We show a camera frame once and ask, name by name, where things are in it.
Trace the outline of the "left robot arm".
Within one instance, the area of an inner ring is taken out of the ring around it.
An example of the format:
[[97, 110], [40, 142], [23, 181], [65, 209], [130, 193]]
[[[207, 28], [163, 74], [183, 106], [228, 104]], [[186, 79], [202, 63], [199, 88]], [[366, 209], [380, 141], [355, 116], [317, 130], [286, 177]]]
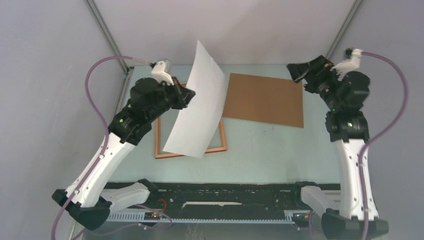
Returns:
[[87, 167], [67, 189], [57, 189], [52, 199], [87, 230], [101, 227], [111, 213], [142, 204], [153, 208], [158, 202], [158, 187], [140, 179], [118, 189], [106, 185], [123, 159], [152, 130], [152, 123], [170, 109], [182, 110], [196, 92], [181, 85], [147, 77], [136, 81], [130, 98], [109, 124], [105, 139]]

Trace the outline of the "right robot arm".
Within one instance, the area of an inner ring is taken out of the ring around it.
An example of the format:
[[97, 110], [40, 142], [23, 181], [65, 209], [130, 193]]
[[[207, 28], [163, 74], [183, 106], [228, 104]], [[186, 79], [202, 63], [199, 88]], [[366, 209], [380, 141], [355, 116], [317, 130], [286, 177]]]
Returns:
[[330, 200], [311, 183], [301, 183], [290, 196], [295, 208], [309, 206], [320, 217], [323, 234], [329, 240], [371, 240], [389, 232], [388, 222], [379, 216], [370, 184], [370, 135], [362, 107], [371, 81], [358, 71], [359, 61], [360, 55], [354, 53], [339, 64], [319, 56], [287, 65], [292, 80], [304, 81], [304, 89], [318, 94], [329, 109], [325, 126], [337, 156], [340, 202]]

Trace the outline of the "sunset photo print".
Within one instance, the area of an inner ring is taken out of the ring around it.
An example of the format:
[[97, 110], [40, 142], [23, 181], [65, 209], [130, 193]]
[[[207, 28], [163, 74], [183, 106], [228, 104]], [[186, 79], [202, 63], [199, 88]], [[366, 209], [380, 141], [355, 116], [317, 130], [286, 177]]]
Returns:
[[186, 83], [195, 96], [187, 108], [178, 112], [163, 151], [194, 158], [206, 153], [219, 127], [228, 84], [225, 73], [198, 41]]

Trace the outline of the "wooden picture frame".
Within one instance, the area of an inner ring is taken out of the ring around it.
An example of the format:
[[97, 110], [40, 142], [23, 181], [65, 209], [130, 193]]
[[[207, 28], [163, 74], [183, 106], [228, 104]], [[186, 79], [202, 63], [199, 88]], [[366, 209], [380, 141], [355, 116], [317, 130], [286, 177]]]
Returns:
[[[184, 157], [184, 155], [164, 151], [164, 146], [178, 116], [178, 110], [170, 109], [154, 122], [154, 158], [156, 160]], [[228, 150], [224, 122], [221, 119], [209, 143], [205, 154], [225, 152]]]

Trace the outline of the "brown cardboard backing board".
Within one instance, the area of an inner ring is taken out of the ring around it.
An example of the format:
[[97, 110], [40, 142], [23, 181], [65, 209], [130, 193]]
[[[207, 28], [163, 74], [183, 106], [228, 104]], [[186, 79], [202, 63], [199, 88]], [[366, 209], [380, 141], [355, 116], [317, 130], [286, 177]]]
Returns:
[[231, 73], [222, 116], [303, 128], [303, 87], [290, 79]]

